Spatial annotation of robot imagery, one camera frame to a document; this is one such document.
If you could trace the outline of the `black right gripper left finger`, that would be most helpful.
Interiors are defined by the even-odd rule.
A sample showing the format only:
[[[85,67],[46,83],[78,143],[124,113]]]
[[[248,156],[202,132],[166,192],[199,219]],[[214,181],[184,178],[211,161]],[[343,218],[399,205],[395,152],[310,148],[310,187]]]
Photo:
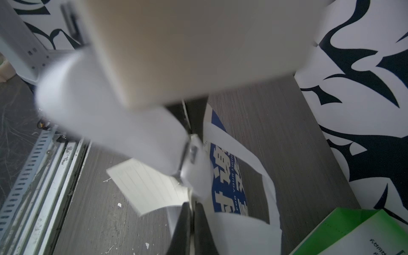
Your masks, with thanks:
[[[189,202],[166,209],[171,234],[167,255],[189,255],[191,237],[191,208]]]

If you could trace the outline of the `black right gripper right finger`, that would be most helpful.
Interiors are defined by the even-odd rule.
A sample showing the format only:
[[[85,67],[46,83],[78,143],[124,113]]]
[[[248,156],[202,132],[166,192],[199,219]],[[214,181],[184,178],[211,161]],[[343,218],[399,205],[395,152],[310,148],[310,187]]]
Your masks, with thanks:
[[[218,255],[204,206],[201,203],[196,203],[194,207],[193,245],[194,255]]]

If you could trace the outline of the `blue paper bag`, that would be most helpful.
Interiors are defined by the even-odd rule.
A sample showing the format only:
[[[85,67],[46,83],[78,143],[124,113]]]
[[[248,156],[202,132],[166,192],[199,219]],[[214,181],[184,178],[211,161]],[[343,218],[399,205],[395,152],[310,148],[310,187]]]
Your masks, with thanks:
[[[273,181],[260,160],[225,132],[207,104],[203,112],[204,150],[211,162],[211,195],[189,202],[191,208],[190,255],[193,255],[193,213],[196,203],[204,206],[219,255],[279,255],[282,245],[279,212]],[[247,163],[262,177],[269,223],[250,217],[238,161]]]

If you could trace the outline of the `white paper receipt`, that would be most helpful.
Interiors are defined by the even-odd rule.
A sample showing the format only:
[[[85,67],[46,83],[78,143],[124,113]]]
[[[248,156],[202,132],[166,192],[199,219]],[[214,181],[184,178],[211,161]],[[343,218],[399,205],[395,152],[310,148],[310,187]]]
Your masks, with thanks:
[[[188,188],[135,159],[106,170],[138,216],[189,201]]]

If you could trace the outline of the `green white tea bag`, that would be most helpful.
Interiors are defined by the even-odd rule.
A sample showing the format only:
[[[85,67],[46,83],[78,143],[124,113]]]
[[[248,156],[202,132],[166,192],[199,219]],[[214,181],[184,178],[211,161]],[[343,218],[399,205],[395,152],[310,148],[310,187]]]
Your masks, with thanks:
[[[406,255],[408,234],[384,210],[336,208],[293,255]]]

